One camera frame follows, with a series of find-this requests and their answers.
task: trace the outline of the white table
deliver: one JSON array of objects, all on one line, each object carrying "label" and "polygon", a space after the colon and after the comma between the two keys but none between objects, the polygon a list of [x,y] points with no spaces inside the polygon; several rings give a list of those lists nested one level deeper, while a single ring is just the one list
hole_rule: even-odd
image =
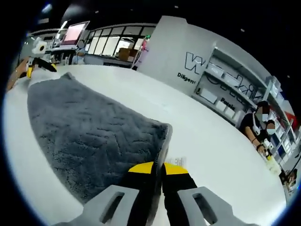
[{"label": "white table", "polygon": [[[186,168],[197,186],[206,186],[231,204],[241,220],[267,226],[285,208],[280,179],[269,172],[245,136],[207,107],[133,70],[68,65],[58,67],[58,73],[37,70],[30,81],[19,80],[4,105],[8,160],[26,200],[47,224],[75,218],[82,206],[56,178],[34,138],[27,89],[65,72],[146,117],[170,123],[173,135],[168,158],[185,156]],[[161,203],[153,225],[169,225],[165,212]]]}]

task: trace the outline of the gray towel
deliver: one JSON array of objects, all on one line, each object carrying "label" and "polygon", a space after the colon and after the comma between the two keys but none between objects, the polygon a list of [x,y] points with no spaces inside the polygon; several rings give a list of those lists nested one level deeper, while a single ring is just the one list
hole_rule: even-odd
[{"label": "gray towel", "polygon": [[117,185],[134,165],[162,164],[166,157],[169,124],[91,90],[69,73],[30,86],[27,104],[50,166],[82,203]]}]

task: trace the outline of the gray gripper finger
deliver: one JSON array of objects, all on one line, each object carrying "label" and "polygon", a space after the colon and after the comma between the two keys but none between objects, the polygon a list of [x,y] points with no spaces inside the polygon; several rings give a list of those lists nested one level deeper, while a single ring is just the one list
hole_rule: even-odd
[{"label": "gray gripper finger", "polygon": [[111,185],[84,205],[81,215],[55,226],[127,226],[139,190]]},{"label": "gray gripper finger", "polygon": [[190,226],[256,226],[233,215],[232,207],[206,187],[178,191]]}]

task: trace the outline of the yellow object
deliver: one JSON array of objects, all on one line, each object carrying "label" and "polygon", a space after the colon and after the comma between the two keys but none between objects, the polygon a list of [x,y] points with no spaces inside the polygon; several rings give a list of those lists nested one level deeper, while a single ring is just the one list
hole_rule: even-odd
[{"label": "yellow object", "polygon": [[56,65],[55,64],[51,64],[51,66],[53,66],[56,69]]},{"label": "yellow object", "polygon": [[164,163],[166,174],[167,175],[174,175],[174,174],[186,174],[188,171],[184,169],[182,166],[173,165],[170,163]]},{"label": "yellow object", "polygon": [[151,168],[154,162],[141,163],[130,168],[129,172],[132,173],[147,173],[151,174]]},{"label": "yellow object", "polygon": [[31,78],[31,77],[32,77],[32,67],[28,67],[28,70],[27,70],[27,72],[26,72],[26,76],[27,76],[28,78]]}]

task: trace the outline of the black ceiling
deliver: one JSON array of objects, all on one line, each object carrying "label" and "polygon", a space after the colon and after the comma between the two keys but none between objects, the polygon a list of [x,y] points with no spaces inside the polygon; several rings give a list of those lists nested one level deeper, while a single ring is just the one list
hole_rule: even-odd
[{"label": "black ceiling", "polygon": [[297,7],[286,3],[65,0],[54,2],[50,13],[41,16],[49,18],[49,23],[37,25],[34,30],[57,28],[64,20],[71,24],[91,20],[88,29],[95,29],[112,24],[157,23],[162,15],[186,18],[189,24],[213,31],[253,55],[279,79],[301,121],[300,78],[294,56],[298,13]]}]

